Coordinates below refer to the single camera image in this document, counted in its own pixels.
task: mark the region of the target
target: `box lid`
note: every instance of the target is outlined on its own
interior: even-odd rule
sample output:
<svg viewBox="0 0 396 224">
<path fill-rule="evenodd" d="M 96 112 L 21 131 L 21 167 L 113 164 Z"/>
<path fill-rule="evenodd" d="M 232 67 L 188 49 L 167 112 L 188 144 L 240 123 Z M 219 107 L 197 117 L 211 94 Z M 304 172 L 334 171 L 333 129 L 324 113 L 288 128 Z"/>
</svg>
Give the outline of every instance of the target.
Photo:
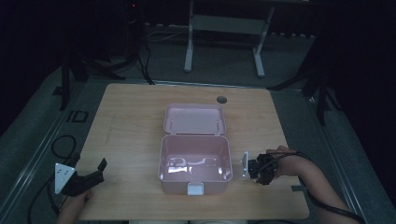
<svg viewBox="0 0 396 224">
<path fill-rule="evenodd" d="M 170 104 L 163 129 L 170 134 L 224 134 L 226 127 L 219 105 Z"/>
</svg>

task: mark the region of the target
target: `open container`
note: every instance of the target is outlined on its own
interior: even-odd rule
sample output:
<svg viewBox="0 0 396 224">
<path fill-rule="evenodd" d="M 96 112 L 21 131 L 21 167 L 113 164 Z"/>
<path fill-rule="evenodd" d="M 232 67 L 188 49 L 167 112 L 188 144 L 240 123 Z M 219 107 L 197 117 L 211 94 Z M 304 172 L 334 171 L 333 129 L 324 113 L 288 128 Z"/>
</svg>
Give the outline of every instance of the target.
<svg viewBox="0 0 396 224">
<path fill-rule="evenodd" d="M 170 104 L 158 177 L 165 193 L 222 193 L 233 177 L 225 121 L 219 105 Z"/>
</svg>

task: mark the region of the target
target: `black cable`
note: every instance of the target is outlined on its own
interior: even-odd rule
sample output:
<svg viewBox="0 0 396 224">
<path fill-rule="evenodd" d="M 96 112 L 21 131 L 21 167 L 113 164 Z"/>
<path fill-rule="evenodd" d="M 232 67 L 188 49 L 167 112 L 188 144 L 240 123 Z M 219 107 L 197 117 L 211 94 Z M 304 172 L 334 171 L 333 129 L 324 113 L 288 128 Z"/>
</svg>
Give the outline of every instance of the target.
<svg viewBox="0 0 396 224">
<path fill-rule="evenodd" d="M 71 150 L 70 150 L 70 153 L 69 153 L 67 156 L 61 156 L 61 155 L 59 155 L 59 154 L 55 151 L 55 147 L 54 147 L 54 146 L 55 146 L 55 143 L 56 143 L 56 142 L 58 142 L 60 139 L 65 138 L 65 137 L 70 138 L 70 139 L 73 140 L 73 146 L 72 146 L 72 148 L 71 148 Z M 60 137 L 58 137 L 58 138 L 55 138 L 55 140 L 53 140 L 53 142 L 52 142 L 52 144 L 51 144 L 51 151 L 52 151 L 52 153 L 53 153 L 56 157 L 61 158 L 61 159 L 64 159 L 64 162 L 63 162 L 63 163 L 67 163 L 67 161 L 69 161 L 69 159 L 70 159 L 70 158 L 72 157 L 72 155 L 74 154 L 74 152 L 75 152 L 75 150 L 76 150 L 76 147 L 77 147 L 76 138 L 73 137 L 72 135 L 66 134 L 66 135 L 62 135 L 62 136 L 60 136 Z M 48 196 L 49 196 L 49 201 L 50 201 L 50 203 L 51 203 L 51 208 L 52 208 L 54 211 L 58 210 L 58 212 L 59 212 L 59 208 L 58 208 L 58 206 L 56 205 L 56 203 L 55 203 L 55 201 L 53 200 L 52 195 L 51 195 L 51 193 L 50 193 L 50 184 L 52 183 L 52 181 L 53 181 L 54 179 L 55 179 L 55 172 L 53 172 L 53 173 L 50 175 L 50 177 L 48 178 L 48 180 L 44 182 L 43 186 L 41 186 L 41 188 L 39 189 L 39 191 L 35 194 L 35 197 L 34 197 L 33 200 L 31 201 L 31 203 L 30 203 L 30 205 L 29 205 L 29 208 L 28 208 L 28 212 L 27 212 L 27 223 L 28 223 L 28 224 L 31 224 L 31 223 L 32 223 L 32 210 L 33 210 L 33 206 L 34 206 L 34 204 L 35 204 L 35 201 L 37 200 L 38 196 L 40 195 L 40 193 L 43 191 L 43 189 L 44 189 L 45 187 L 47 187 L 47 194 L 48 194 Z"/>
<path fill-rule="evenodd" d="M 265 164 L 265 165 L 260 169 L 260 171 L 263 170 L 265 167 L 269 166 L 270 164 L 272 164 L 272 163 L 274 163 L 274 162 L 277 162 L 277 161 L 279 161 L 280 159 L 285 158 L 285 157 L 288 157 L 288 156 L 300 156 L 300 157 L 306 158 L 306 159 L 309 160 L 309 161 L 312 161 L 307 155 L 305 155 L 303 152 L 299 152 L 299 151 L 297 151 L 297 152 L 295 152 L 295 153 L 275 152 L 275 153 L 271 153 L 271 154 L 281 154 L 281 156 L 276 157 L 276 158 L 274 158 L 272 161 L 270 161 L 270 162 L 268 162 L 267 164 Z M 365 221 L 364 221 L 364 219 L 363 219 L 362 217 L 360 217 L 360 216 L 358 216 L 358 215 L 356 215 L 356 214 L 354 214 L 354 213 L 351 213 L 351 212 L 348 212 L 348 211 L 346 211 L 346 210 L 343 210 L 343 209 L 340 209 L 340 208 L 336 208 L 336 207 L 327 205 L 326 203 L 320 202 L 317 198 L 315 198 L 315 197 L 309 192 L 309 190 L 307 191 L 307 194 L 308 194 L 308 197 L 311 199 L 313 205 L 315 205 L 315 206 L 317 206 L 317 207 L 324 208 L 324 209 L 326 209 L 326 210 L 329 211 L 329 212 L 332 212 L 332 213 L 335 213 L 335 214 L 338 214 L 338 215 L 341 215 L 341 216 L 353 218 L 353 219 L 357 220 L 360 224 L 364 224 L 364 223 L 365 223 Z"/>
<path fill-rule="evenodd" d="M 271 155 L 275 155 L 275 154 L 280 154 L 281 156 L 274 158 L 272 161 L 268 162 L 267 164 L 265 164 L 262 168 L 260 168 L 259 172 L 262 171 L 263 169 L 265 169 L 267 166 L 271 165 L 272 163 L 275 163 L 277 161 L 279 161 L 282 158 L 288 157 L 288 156 L 299 156 L 299 157 L 303 157 L 309 161 L 312 161 L 311 158 L 309 158 L 306 154 L 304 154 L 303 152 L 297 151 L 297 152 L 293 152 L 293 153 L 289 153 L 289 152 L 274 152 L 274 153 L 269 153 Z"/>
<path fill-rule="evenodd" d="M 340 209 L 340 208 L 337 208 L 337 207 L 330 206 L 330 205 L 328 205 L 326 203 L 323 203 L 323 202 L 319 201 L 317 198 L 315 198 L 309 192 L 309 190 L 307 191 L 307 194 L 308 194 L 308 197 L 311 199 L 311 202 L 312 202 L 313 205 L 315 205 L 317 207 L 320 207 L 320 208 L 323 208 L 323 209 L 325 209 L 325 210 L 327 210 L 329 212 L 332 212 L 332 213 L 335 213 L 335 214 L 338 214 L 338 215 L 341 215 L 341 216 L 344 216 L 344 217 L 350 217 L 352 219 L 355 219 L 360 224 L 364 224 L 365 223 L 365 221 L 364 221 L 364 219 L 362 217 L 360 217 L 360 216 L 358 216 L 358 215 L 356 215 L 354 213 L 348 212 L 348 211 L 346 211 L 344 209 Z"/>
<path fill-rule="evenodd" d="M 147 83 L 149 85 L 155 85 L 155 83 L 151 80 L 151 78 L 149 77 L 149 58 L 151 55 L 151 50 L 149 48 L 149 44 L 148 44 L 148 38 L 146 35 L 146 29 L 145 29 L 145 18 L 143 15 L 143 2 L 141 0 L 138 1 L 138 11 L 139 11 L 139 16 L 140 16 L 140 25 L 142 28 L 142 32 L 143 32 L 143 41 L 146 47 L 146 50 L 148 51 L 148 57 L 146 59 L 146 65 L 143 65 L 142 60 L 140 58 L 140 55 L 137 55 L 137 60 L 139 61 L 140 67 L 141 67 L 141 72 L 143 74 L 143 77 L 145 78 L 145 80 L 147 81 Z"/>
<path fill-rule="evenodd" d="M 292 222 L 292 221 L 287 221 L 287 220 L 259 220 L 259 221 L 255 221 L 255 222 L 253 222 L 253 224 L 261 224 L 261 223 L 264 223 L 264 222 L 283 222 L 283 223 L 289 223 L 289 224 L 297 224 L 297 223 L 295 223 L 295 222 Z"/>
<path fill-rule="evenodd" d="M 67 200 L 67 198 L 68 198 L 69 196 L 67 196 L 66 195 L 66 197 L 64 197 L 64 201 L 61 203 L 61 205 L 59 206 L 60 208 L 62 208 L 62 206 L 64 206 L 64 203 L 66 202 L 66 200 Z"/>
</svg>

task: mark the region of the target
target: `black device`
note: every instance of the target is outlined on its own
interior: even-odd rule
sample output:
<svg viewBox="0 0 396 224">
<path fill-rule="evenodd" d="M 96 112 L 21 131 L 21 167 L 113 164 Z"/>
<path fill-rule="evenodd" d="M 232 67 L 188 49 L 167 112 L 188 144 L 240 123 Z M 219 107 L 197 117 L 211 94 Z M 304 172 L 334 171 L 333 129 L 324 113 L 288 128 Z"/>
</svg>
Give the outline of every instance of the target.
<svg viewBox="0 0 396 224">
<path fill-rule="evenodd" d="M 248 173 L 250 179 L 262 185 L 269 185 L 274 179 L 277 169 L 276 159 L 270 154 L 260 154 L 256 160 L 249 160 Z"/>
<path fill-rule="evenodd" d="M 107 166 L 105 158 L 97 167 L 97 171 L 90 175 L 80 176 L 74 169 L 79 160 L 79 155 L 74 155 L 67 165 L 55 164 L 55 193 L 61 192 L 63 195 L 76 197 L 84 191 L 105 181 L 103 171 Z"/>
</svg>

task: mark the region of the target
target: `black strap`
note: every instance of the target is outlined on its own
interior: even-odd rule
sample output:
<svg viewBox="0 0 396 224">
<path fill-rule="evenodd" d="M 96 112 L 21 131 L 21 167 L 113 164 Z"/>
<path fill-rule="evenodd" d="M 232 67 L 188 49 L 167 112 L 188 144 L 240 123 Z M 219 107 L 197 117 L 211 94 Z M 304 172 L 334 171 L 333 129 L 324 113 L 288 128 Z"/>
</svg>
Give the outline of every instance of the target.
<svg viewBox="0 0 396 224">
<path fill-rule="evenodd" d="M 365 223 L 365 221 L 364 221 L 364 219 L 362 217 L 360 217 L 360 216 L 358 216 L 358 215 L 356 215 L 354 213 L 348 212 L 346 210 L 343 210 L 343 209 L 340 209 L 340 208 L 336 208 L 336 207 L 333 207 L 333 206 L 329 206 L 326 203 L 320 202 L 309 191 L 307 193 L 308 193 L 308 197 L 311 199 L 312 203 L 315 206 L 324 208 L 324 209 L 326 209 L 329 212 L 333 212 L 333 213 L 341 215 L 341 216 L 353 218 L 353 219 L 357 220 L 360 224 L 364 224 Z"/>
</svg>

